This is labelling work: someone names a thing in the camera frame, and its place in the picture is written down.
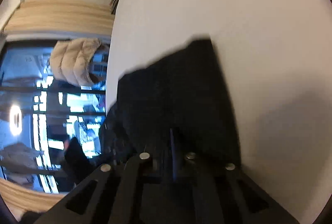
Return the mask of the black denim pants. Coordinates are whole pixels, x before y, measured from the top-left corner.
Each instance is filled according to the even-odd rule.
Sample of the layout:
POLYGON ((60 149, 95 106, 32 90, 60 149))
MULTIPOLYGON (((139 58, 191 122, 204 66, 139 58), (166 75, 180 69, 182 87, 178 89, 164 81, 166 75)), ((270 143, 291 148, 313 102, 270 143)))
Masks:
POLYGON ((210 171, 240 165, 232 103, 211 39, 125 73, 99 138, 105 159, 125 162, 147 150, 173 177, 189 153, 210 171))

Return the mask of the large glass window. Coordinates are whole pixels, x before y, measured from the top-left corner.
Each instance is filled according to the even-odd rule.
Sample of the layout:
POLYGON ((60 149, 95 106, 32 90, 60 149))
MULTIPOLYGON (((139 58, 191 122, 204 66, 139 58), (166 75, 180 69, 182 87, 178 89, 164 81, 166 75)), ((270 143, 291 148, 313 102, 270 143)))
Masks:
POLYGON ((1 177, 52 194, 74 187, 60 174, 61 158, 72 138, 86 157, 101 153, 108 59, 107 52, 96 54, 91 68, 99 82, 76 87, 51 71, 55 44, 53 39, 1 44, 1 177))

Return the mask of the beige puffer jacket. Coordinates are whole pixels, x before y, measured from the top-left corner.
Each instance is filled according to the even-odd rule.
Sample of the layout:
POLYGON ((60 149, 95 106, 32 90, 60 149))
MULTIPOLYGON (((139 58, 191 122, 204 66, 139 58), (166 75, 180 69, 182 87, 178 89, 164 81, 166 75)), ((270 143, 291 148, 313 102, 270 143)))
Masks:
POLYGON ((54 79, 76 87, 92 87, 106 80, 109 45, 97 38, 58 41, 49 63, 54 79))

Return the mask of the beige curtain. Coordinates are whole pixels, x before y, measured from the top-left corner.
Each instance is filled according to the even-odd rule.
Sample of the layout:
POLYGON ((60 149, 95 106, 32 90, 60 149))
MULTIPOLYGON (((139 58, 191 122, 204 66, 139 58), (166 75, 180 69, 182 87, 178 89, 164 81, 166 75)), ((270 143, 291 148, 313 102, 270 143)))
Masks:
POLYGON ((19 5, 3 32, 71 32, 110 36, 114 20, 115 15, 109 6, 77 0, 33 0, 19 5))

